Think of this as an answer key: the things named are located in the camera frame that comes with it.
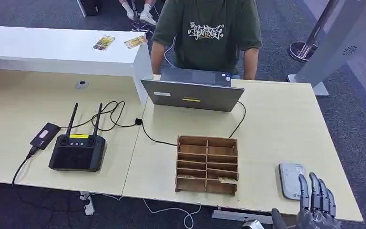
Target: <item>cardboard compartment box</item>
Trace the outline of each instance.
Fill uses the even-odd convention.
[[[238,143],[232,138],[180,136],[176,192],[235,195],[238,185]]]

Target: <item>robotic hand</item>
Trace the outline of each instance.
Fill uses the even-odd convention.
[[[304,175],[298,179],[301,184],[300,210],[297,215],[297,229],[340,229],[340,221],[335,219],[336,204],[332,192],[326,188],[323,180],[318,179],[315,173],[309,173],[312,181],[312,194],[309,198],[308,183]],[[276,229],[288,229],[280,212],[272,209],[273,224]]]

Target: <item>laptop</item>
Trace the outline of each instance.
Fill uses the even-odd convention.
[[[224,112],[232,111],[244,92],[244,88],[220,85],[147,79],[141,82],[153,104]]]
[[[161,70],[161,80],[226,87],[231,86],[231,74],[229,73],[184,68],[163,68]]]

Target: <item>white cable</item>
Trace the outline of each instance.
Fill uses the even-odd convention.
[[[165,57],[165,60],[169,63],[169,65],[170,65],[171,67],[173,67],[173,64],[171,64],[171,63],[170,63],[170,61],[169,61],[169,60],[168,60],[168,58],[166,57],[166,54],[167,54],[167,52],[169,52],[169,51],[173,48],[175,41],[176,41],[176,37],[174,37],[174,38],[173,38],[173,42],[172,42],[171,47],[170,47],[168,50],[166,50],[166,51],[165,51],[165,53],[163,54],[163,56]]]
[[[155,5],[153,5],[153,8],[155,9],[156,14],[158,14],[158,17],[160,17],[158,10],[156,9]]]
[[[116,199],[118,201],[120,201],[120,199],[122,198],[122,197],[117,198],[117,197],[110,196],[110,195],[107,195],[107,194],[102,194],[102,193],[92,193],[92,195],[103,195],[103,196],[106,196],[106,197],[110,197],[110,198]]]
[[[200,210],[201,210],[201,205],[200,205],[200,207],[198,208],[198,210],[197,210],[197,211],[195,211],[195,212],[193,212],[193,213],[189,213],[189,212],[187,212],[186,210],[183,210],[183,209],[181,209],[181,208],[166,208],[166,209],[162,209],[162,210],[159,210],[159,211],[152,211],[152,210],[149,208],[148,204],[146,203],[145,199],[142,199],[142,200],[144,201],[144,203],[145,203],[146,207],[148,208],[148,210],[149,210],[151,213],[153,213],[153,214],[155,214],[155,213],[159,213],[159,212],[163,212],[163,211],[169,211],[169,210],[179,210],[179,211],[182,211],[182,212],[186,213],[187,215],[186,215],[186,217],[184,217],[184,219],[183,219],[183,223],[184,223],[184,226],[185,226],[187,229],[192,229],[192,228],[193,228],[193,226],[194,226],[194,219],[193,219],[192,215],[194,215],[194,214],[196,214],[196,213],[199,213],[199,212],[200,212]],[[187,224],[186,224],[186,219],[187,219],[187,217],[190,217],[190,219],[191,219],[191,221],[192,221],[192,225],[191,225],[191,227],[188,227],[188,226],[187,226]]]
[[[158,17],[160,17],[160,14],[158,13],[158,10],[156,9],[155,5],[153,6],[153,8],[155,9],[156,14],[158,14]],[[173,38],[172,46],[171,46],[168,50],[166,50],[166,51],[165,51],[165,53],[163,54],[163,56],[164,56],[165,60],[168,62],[168,64],[169,64],[171,67],[173,67],[173,64],[171,64],[171,63],[170,63],[170,61],[169,61],[169,60],[168,60],[168,58],[166,57],[166,54],[167,54],[167,52],[169,52],[169,51],[173,48],[173,46],[174,46],[174,42],[175,42],[175,41],[176,41],[176,37],[174,37],[174,38]]]

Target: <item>table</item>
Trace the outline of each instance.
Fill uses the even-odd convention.
[[[75,90],[81,80],[89,87]],[[140,127],[100,133],[107,149],[99,172],[50,170],[52,142],[26,164],[17,183],[259,212],[278,208],[295,215],[299,204],[283,197],[277,170],[280,162],[294,162],[326,182],[335,195],[339,219],[362,221],[311,86],[243,80],[233,80],[232,85],[246,89],[240,101],[247,109],[233,136],[239,152],[235,197],[176,193],[176,147],[152,142]],[[171,143],[176,143],[178,135],[228,137],[244,112],[238,105],[231,113],[222,113],[157,106],[151,100],[143,107],[131,77],[0,70],[0,182],[11,182],[30,148],[29,141],[46,122],[66,126],[75,102],[80,103],[76,122],[87,120],[100,102],[111,100],[127,103],[122,125],[142,117],[152,138]],[[109,122],[108,116],[101,118],[103,125]],[[92,129],[86,125],[74,131],[85,134]]]
[[[124,196],[296,215],[299,202],[283,197],[281,162],[299,163],[322,178],[335,195],[339,219],[363,221],[310,84],[232,80],[243,87],[246,118],[238,139],[239,184],[234,197],[175,192],[176,147],[152,142],[140,129]],[[153,105],[143,121],[148,134],[177,143],[178,135],[228,137],[243,117],[231,113]]]
[[[94,44],[115,38],[104,51]],[[124,42],[144,32],[65,30],[0,26],[0,69],[132,77],[142,103],[147,94],[140,79],[151,79],[147,44],[128,49]]]
[[[76,90],[79,81],[88,83]],[[97,113],[99,103],[125,101],[121,125],[134,124],[144,107],[135,92],[132,77],[38,73],[0,70],[0,183],[10,183],[26,157],[29,142],[47,122],[67,127],[75,103],[79,103],[74,125]],[[100,128],[109,128],[102,115]],[[39,151],[19,173],[16,183],[65,190],[121,195],[139,127],[99,131],[107,142],[102,169],[95,173],[59,172],[48,168],[55,140]],[[74,128],[72,133],[89,134],[93,126]]]

